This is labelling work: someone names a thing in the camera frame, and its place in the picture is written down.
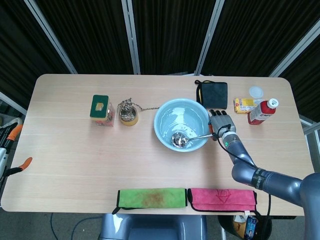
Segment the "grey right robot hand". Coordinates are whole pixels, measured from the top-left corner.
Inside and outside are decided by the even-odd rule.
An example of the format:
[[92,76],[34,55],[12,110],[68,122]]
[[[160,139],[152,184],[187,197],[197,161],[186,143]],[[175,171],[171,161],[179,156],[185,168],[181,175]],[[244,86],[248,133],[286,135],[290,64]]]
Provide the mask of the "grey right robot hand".
[[217,141],[222,138],[227,132],[232,132],[236,134],[236,126],[230,117],[224,110],[209,110],[209,122],[208,128],[209,132],[212,134],[212,140]]

